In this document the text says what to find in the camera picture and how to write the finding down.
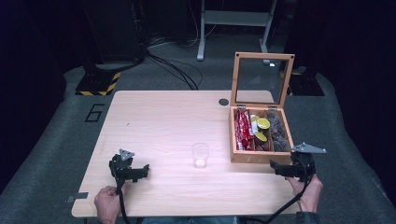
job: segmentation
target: metal stand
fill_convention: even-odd
[[[239,12],[239,11],[218,11],[205,10],[205,0],[201,4],[201,39],[198,48],[197,60],[204,60],[205,53],[205,25],[221,24],[221,25],[246,25],[265,27],[262,39],[260,39],[260,47],[263,53],[268,52],[266,43],[270,31],[271,23],[274,17],[274,11],[277,0],[274,0],[269,12]],[[264,60],[265,64],[269,64],[269,60]]]

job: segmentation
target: wrist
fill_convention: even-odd
[[[302,212],[316,213],[318,208],[312,204],[299,203]]]

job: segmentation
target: wooden box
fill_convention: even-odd
[[[293,142],[283,108],[293,61],[293,54],[235,53],[229,118],[231,162],[290,163]],[[239,122],[235,123],[242,118],[238,110],[242,115],[248,113],[248,137]],[[256,129],[258,121],[269,121],[269,128],[264,125]]]

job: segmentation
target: person's arm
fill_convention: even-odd
[[[127,184],[122,186],[122,194],[126,195]],[[97,216],[101,224],[114,224],[121,213],[120,197],[116,187],[107,186],[99,190],[94,200]]]
[[[304,188],[304,183],[300,182],[292,177],[286,177],[293,188],[294,194],[301,192]],[[306,188],[303,196],[298,201],[301,212],[296,214],[296,224],[319,224],[318,216],[318,203],[320,198],[320,193],[323,189],[323,184],[314,175]]]

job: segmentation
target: wooden table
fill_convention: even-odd
[[[230,108],[219,104],[230,97],[230,91],[116,92],[79,189],[88,197],[75,201],[73,216],[96,217],[93,198],[116,186],[108,162],[120,148],[135,153],[132,168],[149,164],[148,177],[131,181],[124,197],[128,217],[273,214],[293,197],[291,186],[269,165],[230,162]],[[205,169],[192,163],[197,142],[211,148]],[[294,204],[284,213],[296,211]]]

